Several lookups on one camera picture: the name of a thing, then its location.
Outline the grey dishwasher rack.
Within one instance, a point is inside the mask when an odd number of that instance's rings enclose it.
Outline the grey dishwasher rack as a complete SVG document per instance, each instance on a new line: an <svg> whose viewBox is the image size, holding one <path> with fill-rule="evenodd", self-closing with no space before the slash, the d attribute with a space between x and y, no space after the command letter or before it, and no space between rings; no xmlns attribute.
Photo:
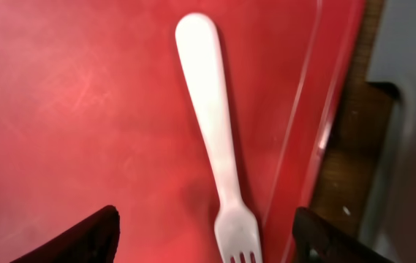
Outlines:
<svg viewBox="0 0 416 263"><path fill-rule="evenodd" d="M366 75L396 91L358 239L393 262L416 262L416 0L388 0Z"/></svg>

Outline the white plastic fork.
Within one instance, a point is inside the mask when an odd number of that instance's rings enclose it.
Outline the white plastic fork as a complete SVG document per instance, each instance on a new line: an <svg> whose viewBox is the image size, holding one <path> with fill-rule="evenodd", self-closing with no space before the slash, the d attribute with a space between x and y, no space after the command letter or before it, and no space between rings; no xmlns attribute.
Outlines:
<svg viewBox="0 0 416 263"><path fill-rule="evenodd" d="M175 42L219 196L214 233L223 262L261 262L257 219L241 195L219 35L194 12L180 19Z"/></svg>

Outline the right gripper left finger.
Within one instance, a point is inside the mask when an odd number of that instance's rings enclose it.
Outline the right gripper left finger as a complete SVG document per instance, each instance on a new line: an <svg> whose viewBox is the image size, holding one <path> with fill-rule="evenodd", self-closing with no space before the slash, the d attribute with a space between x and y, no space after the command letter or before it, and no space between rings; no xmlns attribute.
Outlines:
<svg viewBox="0 0 416 263"><path fill-rule="evenodd" d="M12 263L113 263L119 237L120 215L107 205Z"/></svg>

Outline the red plastic tray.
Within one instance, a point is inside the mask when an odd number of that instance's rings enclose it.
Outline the red plastic tray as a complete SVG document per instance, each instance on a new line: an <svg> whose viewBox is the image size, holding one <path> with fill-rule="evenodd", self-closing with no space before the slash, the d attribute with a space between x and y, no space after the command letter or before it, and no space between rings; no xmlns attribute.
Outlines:
<svg viewBox="0 0 416 263"><path fill-rule="evenodd" d="M242 195L265 262L291 262L365 4L0 0L0 262L105 205L117 262L219 262L219 199L175 44L217 26Z"/></svg>

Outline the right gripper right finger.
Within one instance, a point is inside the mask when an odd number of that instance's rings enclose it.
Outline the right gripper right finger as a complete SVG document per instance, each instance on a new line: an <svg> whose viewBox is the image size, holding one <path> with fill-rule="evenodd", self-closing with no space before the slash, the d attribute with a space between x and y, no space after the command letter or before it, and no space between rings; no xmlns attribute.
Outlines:
<svg viewBox="0 0 416 263"><path fill-rule="evenodd" d="M393 263L306 207L295 211L292 236L298 262Z"/></svg>

